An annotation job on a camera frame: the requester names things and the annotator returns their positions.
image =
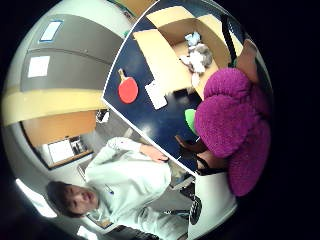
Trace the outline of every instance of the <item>red ping pong paddle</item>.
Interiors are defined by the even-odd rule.
[[[118,94],[122,102],[132,103],[138,95],[138,86],[133,77],[126,77],[122,68],[118,70],[121,83],[118,87]]]

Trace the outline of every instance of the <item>magenta knit hat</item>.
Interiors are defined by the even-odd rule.
[[[228,179],[236,196],[257,183],[268,157],[269,108],[260,88],[236,68],[223,68],[207,81],[195,129],[208,149],[229,161]]]

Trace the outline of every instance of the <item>white plush toy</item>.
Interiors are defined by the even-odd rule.
[[[206,67],[212,63],[212,52],[203,43],[189,47],[189,56],[181,55],[180,60],[193,72],[191,77],[192,86],[196,87],[200,82],[200,75],[205,72]]]

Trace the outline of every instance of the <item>stuffed animal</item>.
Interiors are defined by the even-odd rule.
[[[200,82],[200,75],[212,63],[212,52],[203,43],[198,43],[188,49],[189,56],[181,55],[180,60],[189,67],[193,73],[191,77],[192,86],[196,87]]]
[[[187,40],[189,47],[195,46],[200,42],[200,34],[198,32],[193,32],[184,37]]]

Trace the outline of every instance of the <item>desk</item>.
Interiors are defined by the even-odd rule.
[[[186,91],[168,94],[166,95],[168,104],[155,110],[144,88],[153,80],[153,76],[132,36],[133,32],[154,28],[153,24],[146,19],[147,14],[174,5],[183,6],[196,17],[208,13],[219,17],[222,13],[214,5],[203,1],[162,0],[155,3],[139,18],[123,42],[107,77],[103,99],[142,137],[194,175],[195,162],[180,158],[179,145],[174,136],[178,134],[184,139],[194,141],[197,139],[185,122],[184,111],[188,108],[196,109],[201,98],[196,93],[188,95]],[[123,68],[128,76],[133,76],[137,81],[139,94],[131,104],[123,104],[118,97],[119,68]]]

